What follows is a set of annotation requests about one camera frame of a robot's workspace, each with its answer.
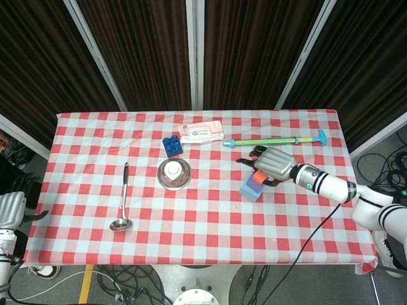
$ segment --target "white shoe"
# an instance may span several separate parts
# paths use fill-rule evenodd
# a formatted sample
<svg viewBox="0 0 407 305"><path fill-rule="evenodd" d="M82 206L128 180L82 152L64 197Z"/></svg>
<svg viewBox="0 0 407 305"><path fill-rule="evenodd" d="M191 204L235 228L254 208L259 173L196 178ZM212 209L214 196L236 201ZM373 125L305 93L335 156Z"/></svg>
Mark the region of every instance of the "white shoe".
<svg viewBox="0 0 407 305"><path fill-rule="evenodd" d="M399 261L394 257L393 252L387 241L387 233L385 231L373 231L372 232L373 241L375 242L376 251L382 261L383 266L405 270L406 268L399 263ZM387 271L387 274L394 278L402 278L404 275L397 272Z"/></svg>
<svg viewBox="0 0 407 305"><path fill-rule="evenodd" d="M27 273L33 272L35 275L45 280L56 278L61 272L60 266L29 266Z"/></svg>

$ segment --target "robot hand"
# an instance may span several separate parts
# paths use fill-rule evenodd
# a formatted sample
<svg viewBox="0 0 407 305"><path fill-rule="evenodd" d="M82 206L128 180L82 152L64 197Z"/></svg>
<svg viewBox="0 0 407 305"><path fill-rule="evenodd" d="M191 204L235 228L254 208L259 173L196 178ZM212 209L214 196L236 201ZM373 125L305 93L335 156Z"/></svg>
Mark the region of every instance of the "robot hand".
<svg viewBox="0 0 407 305"><path fill-rule="evenodd" d="M332 176L312 165L299 165L293 156L274 147L256 146L250 156L258 156L258 159L237 161L279 181L293 179L295 184L338 203L346 203L359 195L351 214L353 221L369 230L388 232L404 244L407 256L407 207L393 204L393 197Z"/></svg>

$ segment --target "brown curtain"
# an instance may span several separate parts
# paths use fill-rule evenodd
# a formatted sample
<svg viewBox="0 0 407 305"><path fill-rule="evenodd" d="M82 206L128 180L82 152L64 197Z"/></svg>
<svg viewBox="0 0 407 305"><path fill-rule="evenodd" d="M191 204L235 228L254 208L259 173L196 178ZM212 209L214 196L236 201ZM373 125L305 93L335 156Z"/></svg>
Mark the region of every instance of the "brown curtain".
<svg viewBox="0 0 407 305"><path fill-rule="evenodd" d="M407 111L407 1L338 1L285 108L338 111L350 151Z"/></svg>
<svg viewBox="0 0 407 305"><path fill-rule="evenodd" d="M273 109L323 1L205 1L204 109Z"/></svg>
<svg viewBox="0 0 407 305"><path fill-rule="evenodd" d="M56 113L118 111L62 1L0 1L0 113L50 148Z"/></svg>
<svg viewBox="0 0 407 305"><path fill-rule="evenodd" d="M130 111L191 109L185 0L79 0Z"/></svg>

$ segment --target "checkered tablecloth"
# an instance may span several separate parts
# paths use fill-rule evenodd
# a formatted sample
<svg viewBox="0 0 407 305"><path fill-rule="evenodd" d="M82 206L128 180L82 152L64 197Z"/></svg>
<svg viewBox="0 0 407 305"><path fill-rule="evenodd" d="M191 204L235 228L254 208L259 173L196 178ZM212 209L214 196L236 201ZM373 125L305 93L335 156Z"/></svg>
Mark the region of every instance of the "checkered tablecloth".
<svg viewBox="0 0 407 305"><path fill-rule="evenodd" d="M162 138L180 124L220 120L225 139L312 137L319 143L278 146L299 163L355 181L346 143L332 110L91 112L58 115L58 126L25 259L29 264L280 264L289 263L335 202L291 181L266 187L258 202L238 190L251 169L235 162L251 146L185 144L189 185L169 191L156 172L166 159ZM128 216L133 226L112 232L123 166L130 165ZM355 264L371 271L377 258L368 230L344 204L308 244L300 263Z"/></svg>

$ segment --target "metal bowl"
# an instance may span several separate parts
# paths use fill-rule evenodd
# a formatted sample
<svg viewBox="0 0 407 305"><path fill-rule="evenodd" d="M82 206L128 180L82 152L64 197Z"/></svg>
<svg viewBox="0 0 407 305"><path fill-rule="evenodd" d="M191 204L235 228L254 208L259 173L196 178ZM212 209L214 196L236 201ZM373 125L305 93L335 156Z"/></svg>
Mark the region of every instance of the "metal bowl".
<svg viewBox="0 0 407 305"><path fill-rule="evenodd" d="M166 159L158 167L157 179L166 189L172 191L182 189L190 183L191 167L188 162L183 159Z"/></svg>

